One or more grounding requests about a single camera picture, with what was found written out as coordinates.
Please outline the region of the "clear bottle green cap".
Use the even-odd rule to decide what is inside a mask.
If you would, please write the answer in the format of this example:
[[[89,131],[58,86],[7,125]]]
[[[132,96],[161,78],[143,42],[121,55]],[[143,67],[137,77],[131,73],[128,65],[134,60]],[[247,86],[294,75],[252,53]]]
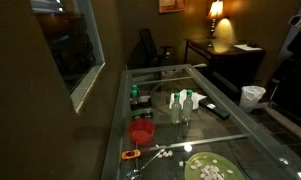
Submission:
[[[184,121],[189,121],[193,110],[192,90],[188,89],[186,95],[187,97],[183,102],[182,118]]]
[[[171,121],[173,124],[178,124],[180,122],[181,104],[179,102],[180,94],[174,94],[174,102],[171,106]]]

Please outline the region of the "bottle in carrier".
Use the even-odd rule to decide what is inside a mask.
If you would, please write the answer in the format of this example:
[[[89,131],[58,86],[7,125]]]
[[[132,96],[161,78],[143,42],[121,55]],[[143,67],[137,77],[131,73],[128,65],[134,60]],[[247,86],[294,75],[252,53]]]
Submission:
[[[139,103],[139,93],[137,89],[137,85],[132,85],[131,90],[131,104],[138,104]]]

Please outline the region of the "green cardboard bottle carrier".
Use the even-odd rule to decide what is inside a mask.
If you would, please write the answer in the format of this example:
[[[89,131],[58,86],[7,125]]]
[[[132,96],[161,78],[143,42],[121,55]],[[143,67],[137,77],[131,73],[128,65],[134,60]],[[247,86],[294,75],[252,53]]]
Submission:
[[[152,118],[153,117],[153,105],[151,101],[151,96],[141,96],[141,100],[138,104],[133,104],[130,106],[131,117],[133,119],[140,118]]]

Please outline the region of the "black office chair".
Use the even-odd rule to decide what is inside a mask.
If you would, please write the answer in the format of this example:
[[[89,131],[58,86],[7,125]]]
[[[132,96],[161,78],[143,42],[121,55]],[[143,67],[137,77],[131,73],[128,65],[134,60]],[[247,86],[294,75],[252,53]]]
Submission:
[[[145,50],[145,57],[146,57],[146,62],[144,64],[145,67],[160,67],[160,66],[169,66],[172,64],[170,59],[170,52],[169,52],[171,46],[168,45],[161,46],[163,52],[159,53],[149,28],[140,29],[139,35]]]

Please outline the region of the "red plastic bowl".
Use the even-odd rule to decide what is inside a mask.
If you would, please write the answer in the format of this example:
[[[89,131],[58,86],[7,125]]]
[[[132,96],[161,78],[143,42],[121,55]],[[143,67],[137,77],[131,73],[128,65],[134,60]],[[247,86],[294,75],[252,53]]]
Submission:
[[[137,119],[128,126],[128,134],[131,139],[138,143],[149,142],[154,134],[155,126],[149,119]]]

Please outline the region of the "black remote control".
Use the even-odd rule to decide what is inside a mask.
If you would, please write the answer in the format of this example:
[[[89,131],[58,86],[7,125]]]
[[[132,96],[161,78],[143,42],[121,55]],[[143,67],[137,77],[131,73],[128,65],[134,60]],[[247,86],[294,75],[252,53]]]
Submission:
[[[217,115],[222,120],[226,120],[230,117],[230,114],[219,107],[217,107],[215,104],[207,101],[206,99],[202,99],[199,101],[199,105],[206,108],[207,110],[211,111],[215,115]]]

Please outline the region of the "metal spoon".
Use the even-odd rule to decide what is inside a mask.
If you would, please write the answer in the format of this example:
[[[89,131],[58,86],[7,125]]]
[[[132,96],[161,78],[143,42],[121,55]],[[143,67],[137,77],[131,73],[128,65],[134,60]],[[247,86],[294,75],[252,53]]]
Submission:
[[[147,163],[145,163],[139,169],[133,169],[129,173],[126,174],[125,180],[141,180],[143,170],[153,161],[155,160],[161,153],[164,152],[164,149],[160,149]]]

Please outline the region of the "dark wooden side desk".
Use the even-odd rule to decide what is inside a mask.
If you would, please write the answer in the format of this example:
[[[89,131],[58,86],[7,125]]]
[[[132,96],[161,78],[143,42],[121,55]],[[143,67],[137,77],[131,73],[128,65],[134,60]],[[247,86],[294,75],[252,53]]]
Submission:
[[[266,54],[264,50],[246,51],[219,38],[186,38],[184,62],[191,49],[208,61],[208,70],[218,73],[237,88],[253,84]]]

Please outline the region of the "green plate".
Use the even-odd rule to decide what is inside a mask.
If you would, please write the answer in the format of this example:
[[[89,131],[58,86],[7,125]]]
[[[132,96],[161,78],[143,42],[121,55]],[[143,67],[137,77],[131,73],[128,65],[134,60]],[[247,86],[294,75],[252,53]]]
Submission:
[[[211,152],[192,155],[186,161],[184,177],[185,180],[245,180],[231,161]]]

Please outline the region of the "white trash bin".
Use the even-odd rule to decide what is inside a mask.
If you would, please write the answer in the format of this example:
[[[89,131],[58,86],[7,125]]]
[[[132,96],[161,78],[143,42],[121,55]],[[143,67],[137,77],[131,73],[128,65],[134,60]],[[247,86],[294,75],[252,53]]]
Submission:
[[[266,89],[260,86],[243,86],[241,88],[239,107],[244,112],[250,113],[265,92]]]

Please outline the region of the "lit table lamp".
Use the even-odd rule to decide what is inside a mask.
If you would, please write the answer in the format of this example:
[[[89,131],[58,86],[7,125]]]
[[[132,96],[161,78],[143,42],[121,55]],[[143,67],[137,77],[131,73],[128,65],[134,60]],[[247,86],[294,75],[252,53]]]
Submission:
[[[210,7],[207,18],[211,21],[209,38],[214,37],[215,26],[218,19],[223,17],[223,1],[215,0]]]

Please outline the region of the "white paper on desk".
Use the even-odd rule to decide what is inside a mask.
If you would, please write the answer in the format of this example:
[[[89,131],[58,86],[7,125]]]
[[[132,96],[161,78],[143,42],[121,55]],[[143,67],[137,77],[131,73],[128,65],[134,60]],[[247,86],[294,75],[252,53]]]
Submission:
[[[245,51],[258,51],[258,50],[262,50],[262,48],[259,47],[250,47],[247,44],[238,44],[238,45],[233,45],[236,48],[245,50]]]

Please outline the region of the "framed wall picture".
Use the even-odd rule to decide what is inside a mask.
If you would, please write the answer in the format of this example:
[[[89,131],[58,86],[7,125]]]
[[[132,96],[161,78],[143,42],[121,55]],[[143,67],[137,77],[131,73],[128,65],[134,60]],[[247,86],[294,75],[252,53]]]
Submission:
[[[187,0],[159,0],[160,13],[183,11],[186,7]]]

